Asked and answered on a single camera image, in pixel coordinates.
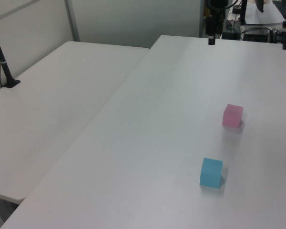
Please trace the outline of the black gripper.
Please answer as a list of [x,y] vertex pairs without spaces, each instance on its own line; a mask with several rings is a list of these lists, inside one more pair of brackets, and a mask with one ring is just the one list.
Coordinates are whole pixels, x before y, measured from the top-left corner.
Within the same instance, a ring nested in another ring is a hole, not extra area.
[[[231,6],[228,0],[207,0],[207,6],[211,10],[226,10]],[[223,31],[223,11],[217,11],[215,18],[206,17],[206,35],[208,35],[208,44],[215,45],[215,32]]]

